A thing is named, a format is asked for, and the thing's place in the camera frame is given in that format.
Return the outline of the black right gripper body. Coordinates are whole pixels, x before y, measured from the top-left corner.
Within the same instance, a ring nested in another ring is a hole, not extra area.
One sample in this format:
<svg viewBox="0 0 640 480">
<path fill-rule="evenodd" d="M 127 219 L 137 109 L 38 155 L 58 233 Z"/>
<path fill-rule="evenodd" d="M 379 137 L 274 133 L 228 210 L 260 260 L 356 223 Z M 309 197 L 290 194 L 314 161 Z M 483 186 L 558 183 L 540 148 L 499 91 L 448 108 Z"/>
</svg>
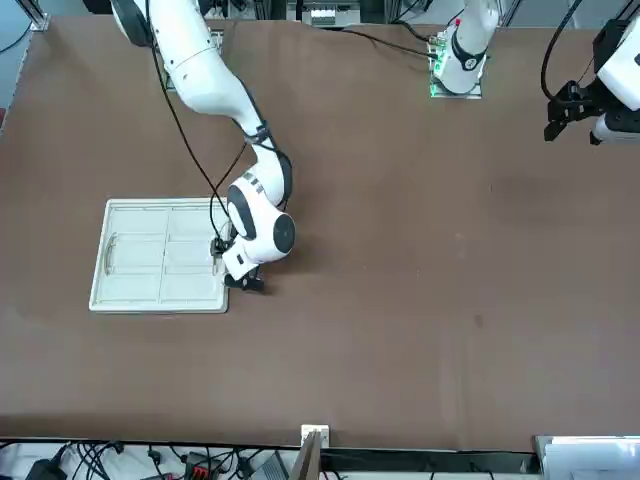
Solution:
<svg viewBox="0 0 640 480">
<path fill-rule="evenodd" d="M 265 282 L 260 277 L 258 268 L 252 269 L 240 279 L 234 279 L 230 273 L 226 273 L 224 285 L 230 289 L 240 289 L 260 294 L 265 292 Z"/>
</svg>

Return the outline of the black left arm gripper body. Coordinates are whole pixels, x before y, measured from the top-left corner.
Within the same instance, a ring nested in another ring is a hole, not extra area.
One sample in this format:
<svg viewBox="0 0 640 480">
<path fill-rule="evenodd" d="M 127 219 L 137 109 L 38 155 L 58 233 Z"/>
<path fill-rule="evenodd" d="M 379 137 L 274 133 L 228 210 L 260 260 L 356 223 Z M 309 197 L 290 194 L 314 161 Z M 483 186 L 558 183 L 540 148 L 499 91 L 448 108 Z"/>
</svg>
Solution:
<svg viewBox="0 0 640 480">
<path fill-rule="evenodd" d="M 595 117 L 601 113 L 601 107 L 591 95 L 591 90 L 588 87 L 580 87 L 573 80 L 567 82 L 557 92 L 555 101 L 562 106 L 566 106 L 569 103 L 584 103 L 586 106 L 586 118 Z"/>
</svg>

